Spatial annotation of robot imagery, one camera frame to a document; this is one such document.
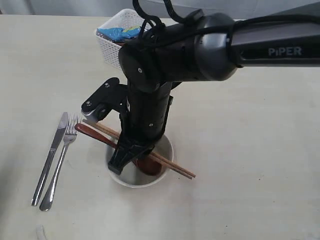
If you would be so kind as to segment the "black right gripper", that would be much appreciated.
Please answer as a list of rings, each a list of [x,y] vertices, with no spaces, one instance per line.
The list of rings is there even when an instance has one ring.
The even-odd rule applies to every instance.
[[[128,83],[126,113],[121,119],[122,133],[107,164],[111,172],[120,175],[129,162],[143,160],[153,151],[154,147],[150,145],[159,141],[165,132],[171,90],[170,82],[151,93]]]

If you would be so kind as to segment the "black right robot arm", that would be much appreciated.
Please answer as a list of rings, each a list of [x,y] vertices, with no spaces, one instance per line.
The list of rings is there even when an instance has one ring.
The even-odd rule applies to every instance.
[[[165,132],[171,90],[182,82],[225,81],[243,67],[317,67],[320,18],[269,15],[235,21],[202,12],[157,24],[126,43],[118,60],[127,78],[121,134],[108,168],[121,174]]]

